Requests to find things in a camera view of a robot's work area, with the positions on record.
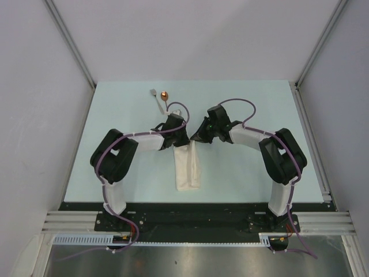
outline white tabletop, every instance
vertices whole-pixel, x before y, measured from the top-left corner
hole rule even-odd
[[[184,103],[190,110],[189,137],[198,129],[208,108],[228,98],[246,98],[255,103],[257,113],[249,125],[275,131],[288,128],[306,155],[293,197],[294,202],[321,203],[322,194],[312,165],[291,89],[287,81],[146,81],[99,82],[74,162],[65,202],[102,202],[101,184],[89,160],[106,133],[144,132],[165,122],[150,89],[167,91],[169,101]],[[245,102],[229,102],[224,107],[231,119],[244,120],[252,108]],[[127,202],[151,203],[255,203],[269,201],[272,180],[261,153],[242,145],[196,144],[201,166],[201,188],[178,192],[175,188],[174,154],[163,151],[136,153],[123,179]]]

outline white towel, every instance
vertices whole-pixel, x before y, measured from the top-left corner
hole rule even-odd
[[[200,188],[200,166],[195,141],[174,147],[175,179],[179,191]]]

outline cable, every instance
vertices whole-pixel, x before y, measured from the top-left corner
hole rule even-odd
[[[300,167],[297,163],[297,161],[295,160],[295,158],[293,157],[293,154],[290,152],[290,150],[288,149],[288,147],[283,143],[283,141],[277,137],[275,134],[273,133],[270,133],[270,132],[265,132],[263,130],[259,130],[259,129],[256,129],[256,128],[252,128],[252,127],[247,127],[245,126],[245,123],[250,120],[256,113],[256,106],[253,102],[249,101],[249,100],[246,100],[246,99],[242,99],[242,98],[231,98],[231,99],[227,99],[219,104],[223,104],[225,102],[228,102],[228,101],[233,101],[233,100],[240,100],[240,101],[244,101],[244,102],[247,102],[249,104],[251,104],[254,108],[254,112],[248,117],[246,118],[243,122],[242,122],[242,127],[246,130],[250,130],[250,131],[253,131],[253,132],[257,132],[257,133],[261,133],[261,134],[267,134],[268,136],[271,136],[273,137],[275,140],[277,140],[281,145],[282,147],[285,149],[287,155],[289,156],[289,158],[291,159],[293,165],[295,166],[296,168],[296,171],[298,172],[298,178],[293,180],[291,182],[291,191],[289,193],[289,198],[288,198],[288,201],[287,201],[287,215],[288,215],[288,219],[291,223],[291,226],[293,228],[293,230],[295,231],[297,237],[299,238],[300,242],[302,243],[302,245],[305,247],[305,250],[302,250],[302,249],[287,249],[287,251],[273,251],[273,252],[302,252],[302,253],[305,253],[305,254],[308,254],[310,256],[312,256],[313,258],[317,259],[318,256],[316,256],[314,254],[314,252],[312,252],[310,250],[310,248],[306,245],[306,243],[304,242],[303,238],[300,236],[297,228],[295,227],[294,223],[293,223],[293,220],[292,220],[292,215],[291,215],[291,211],[290,211],[290,206],[291,206],[291,202],[292,202],[292,197],[293,197],[293,191],[295,190],[295,183],[299,182],[301,180],[301,170],[300,170]]]
[[[190,112],[188,110],[188,108],[182,104],[181,102],[172,102],[170,103],[168,106],[167,106],[167,111],[169,110],[169,108],[174,105],[174,104],[178,104],[178,105],[181,105],[185,110],[186,110],[186,113],[187,113],[187,120],[179,127],[177,128],[173,128],[173,129],[170,129],[170,130],[165,130],[165,131],[158,131],[158,132],[142,132],[142,133],[136,133],[134,134],[134,136],[144,136],[144,135],[147,135],[147,134],[164,134],[164,133],[171,133],[171,132],[174,132],[174,131],[177,131],[183,127],[185,127],[189,120],[190,120]],[[112,150],[112,148],[117,144],[119,143],[120,141],[124,140],[125,138],[127,137],[132,137],[133,136],[133,133],[131,134],[126,134],[120,138],[118,138],[117,140],[115,140],[104,152],[103,154],[101,155],[99,161],[97,162],[97,165],[96,165],[96,170],[95,170],[95,174],[97,176],[97,178],[101,181],[101,183],[103,184],[103,198],[104,198],[104,202],[106,203],[106,208],[109,210],[109,212],[116,216],[117,218],[127,222],[128,224],[130,224],[131,226],[133,226],[135,228],[135,230],[137,231],[136,232],[136,236],[135,238],[130,241],[126,246],[124,246],[123,248],[120,248],[120,249],[114,249],[114,250],[110,250],[109,248],[106,248],[106,247],[95,247],[95,248],[90,248],[90,249],[87,249],[87,250],[84,250],[82,252],[78,252],[76,254],[73,254],[73,255],[70,255],[70,256],[67,256],[67,257],[64,257],[64,258],[61,258],[61,259],[57,259],[55,261],[65,261],[65,260],[68,260],[68,259],[71,259],[71,258],[74,258],[74,257],[78,257],[79,255],[82,255],[82,254],[85,254],[85,253],[88,253],[88,252],[91,252],[91,251],[95,251],[95,250],[110,250],[112,253],[118,253],[118,252],[121,252],[121,251],[124,251],[126,249],[128,249],[129,247],[132,246],[132,244],[134,244],[137,240],[138,240],[138,237],[140,236],[140,230],[138,229],[137,225],[133,222],[133,221],[130,221],[128,218],[124,218],[120,215],[118,215],[116,212],[113,211],[113,209],[110,207],[109,205],[109,202],[108,202],[108,199],[107,199],[107,196],[106,196],[106,189],[105,189],[105,182],[104,182],[104,179],[102,179],[101,176],[99,176],[99,169],[100,169],[100,166],[101,166],[101,163],[103,161],[103,159],[105,158],[105,156],[110,152],[110,150]]]

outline gray wall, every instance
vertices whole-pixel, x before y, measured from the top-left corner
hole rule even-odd
[[[91,90],[41,0],[0,3],[0,276],[61,197]]]
[[[333,196],[369,257],[369,1],[352,0],[302,85]]]

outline folded cloth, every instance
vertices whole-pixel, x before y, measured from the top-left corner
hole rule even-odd
[[[175,181],[179,191],[200,188],[200,166],[195,141],[174,147]]]

